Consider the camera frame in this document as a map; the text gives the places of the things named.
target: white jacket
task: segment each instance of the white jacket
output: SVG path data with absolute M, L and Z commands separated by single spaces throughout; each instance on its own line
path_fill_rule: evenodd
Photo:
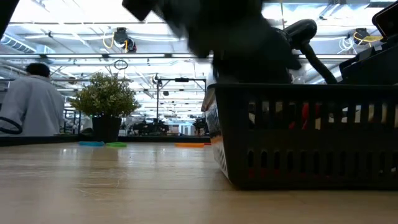
M 21 134 L 7 136 L 53 136 L 59 134 L 63 107 L 63 97 L 50 83 L 50 79 L 31 75 L 11 82 L 1 106 L 0 117 L 22 126 Z M 0 127 L 16 130 L 5 121 L 0 121 Z

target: person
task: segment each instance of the person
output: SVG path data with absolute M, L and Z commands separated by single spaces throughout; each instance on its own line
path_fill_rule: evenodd
M 63 122 L 63 96 L 50 82 L 50 69 L 42 63 L 27 66 L 27 77 L 11 82 L 0 111 L 0 128 L 22 132 L 13 136 L 53 136 Z

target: wooden table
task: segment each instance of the wooden table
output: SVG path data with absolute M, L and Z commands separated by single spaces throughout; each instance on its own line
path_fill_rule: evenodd
M 398 192 L 232 188 L 211 148 L 46 144 L 0 148 L 8 224 L 398 223 Z

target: black plant pot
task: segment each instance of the black plant pot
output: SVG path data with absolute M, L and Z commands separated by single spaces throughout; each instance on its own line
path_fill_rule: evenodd
M 119 136 L 121 118 L 100 117 L 93 118 L 95 141 L 116 142 Z

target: dark hair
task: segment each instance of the dark hair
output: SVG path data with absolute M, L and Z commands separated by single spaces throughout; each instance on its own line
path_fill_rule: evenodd
M 40 75 L 43 77 L 50 76 L 50 69 L 43 63 L 32 63 L 26 67 L 26 72 L 30 73 L 31 75 Z

